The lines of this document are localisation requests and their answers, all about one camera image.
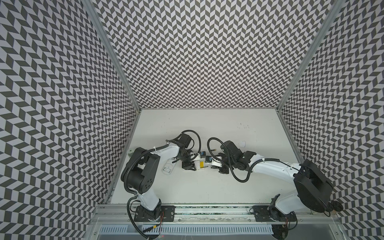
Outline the white remote green buttons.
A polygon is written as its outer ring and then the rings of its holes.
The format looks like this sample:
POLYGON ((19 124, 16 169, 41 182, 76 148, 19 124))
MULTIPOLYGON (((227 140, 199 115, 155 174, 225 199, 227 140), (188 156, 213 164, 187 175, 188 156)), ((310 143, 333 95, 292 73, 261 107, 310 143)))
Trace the white remote green buttons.
POLYGON ((203 170, 208 168, 209 165, 205 161, 194 161, 196 170, 203 170))

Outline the white battery cover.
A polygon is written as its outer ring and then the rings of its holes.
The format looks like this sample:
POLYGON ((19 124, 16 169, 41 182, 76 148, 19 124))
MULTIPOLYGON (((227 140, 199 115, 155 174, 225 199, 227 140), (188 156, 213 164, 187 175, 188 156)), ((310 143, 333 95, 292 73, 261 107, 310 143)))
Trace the white battery cover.
POLYGON ((246 142, 245 141, 241 141, 241 142, 239 142, 239 147, 240 148, 245 148, 246 147, 246 142))

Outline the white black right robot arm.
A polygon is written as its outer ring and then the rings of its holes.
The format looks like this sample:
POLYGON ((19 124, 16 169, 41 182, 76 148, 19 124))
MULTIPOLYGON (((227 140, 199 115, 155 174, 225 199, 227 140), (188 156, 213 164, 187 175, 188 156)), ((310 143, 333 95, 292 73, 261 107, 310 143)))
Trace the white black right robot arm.
POLYGON ((252 174, 263 174, 294 186, 285 194, 275 195, 269 206, 270 215, 288 215, 307 208, 317 213, 330 213, 334 210, 331 194, 334 185, 313 162, 302 164, 283 162, 279 159, 265 158, 255 152, 242 152, 231 141, 221 142, 223 153, 215 156, 224 168, 239 183, 247 183, 252 174))

